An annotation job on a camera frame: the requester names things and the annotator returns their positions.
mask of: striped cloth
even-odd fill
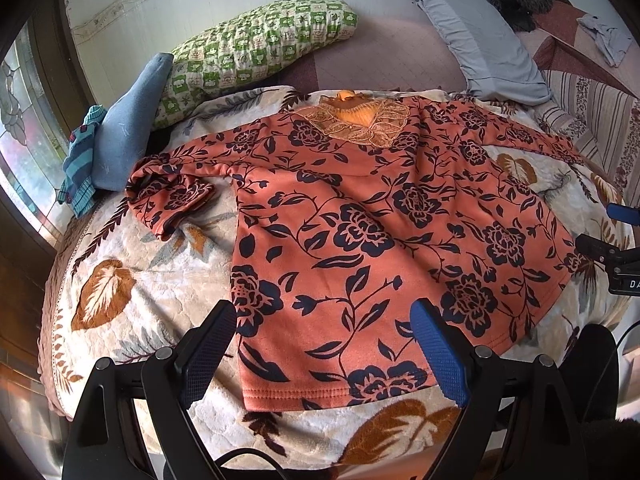
[[[69,137],[69,154],[62,164],[65,180],[58,191],[58,203],[71,206],[76,218],[80,218],[94,206],[95,188],[91,181],[94,164],[94,135],[107,110],[94,105],[82,122]]]
[[[583,76],[543,70],[554,102],[534,107],[539,123],[569,137],[581,155],[596,162],[640,206],[640,100]]]

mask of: gray cloth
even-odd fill
[[[460,63],[471,95],[531,106],[551,99],[533,59],[487,0],[414,1]]]
[[[609,66],[620,66],[632,38],[626,32],[607,25],[599,17],[586,14],[578,18],[579,25],[589,34]]]
[[[156,54],[129,91],[118,99],[95,133],[92,181],[99,189],[124,190],[131,170],[145,155],[160,96],[174,63]]]

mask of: fleece blanket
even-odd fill
[[[285,104],[296,109],[318,104],[321,95],[336,94],[302,96],[280,87],[216,99],[175,128],[167,150],[274,114]],[[442,91],[402,95],[440,102],[451,98]],[[537,128],[519,108],[478,105]],[[606,203],[622,202],[620,193],[587,167],[569,167],[517,148],[484,149],[526,183],[572,236],[588,233],[621,248],[634,246],[631,229],[611,221],[604,209]],[[96,359],[108,355],[124,363],[146,358],[161,346],[174,345],[202,322],[217,300],[230,297],[238,211],[228,180],[213,183],[217,197],[185,218],[165,242],[127,213],[123,196],[114,194],[93,213],[73,249],[66,248],[68,264],[60,286],[50,289],[40,341],[43,381],[60,412],[73,417]],[[627,305],[628,298],[608,294],[599,266],[576,262],[554,306],[505,356],[532,360],[544,352],[560,360],[585,324],[613,326]],[[251,412],[244,405],[236,347],[229,347],[205,397],[189,411],[213,458],[236,447],[254,447],[293,469],[373,464],[438,446],[458,414],[437,387],[344,408]],[[145,403],[137,407],[145,443],[150,451],[160,452]],[[252,456],[229,465],[264,467]]]

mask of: window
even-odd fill
[[[52,246],[73,216],[56,202],[68,140],[42,89],[25,26],[0,66],[0,186]]]

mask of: screw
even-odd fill
[[[163,346],[162,348],[156,350],[156,359],[168,359],[173,353],[174,350],[170,346]]]
[[[488,346],[480,345],[476,346],[476,355],[481,359],[488,359],[494,354],[494,351],[491,350]]]
[[[556,364],[554,360],[546,354],[542,354],[541,356],[539,356],[538,360],[540,361],[540,364],[546,368],[551,368],[554,364]]]
[[[95,368],[97,370],[104,370],[110,364],[111,364],[111,359],[109,359],[108,357],[101,357],[95,362]]]

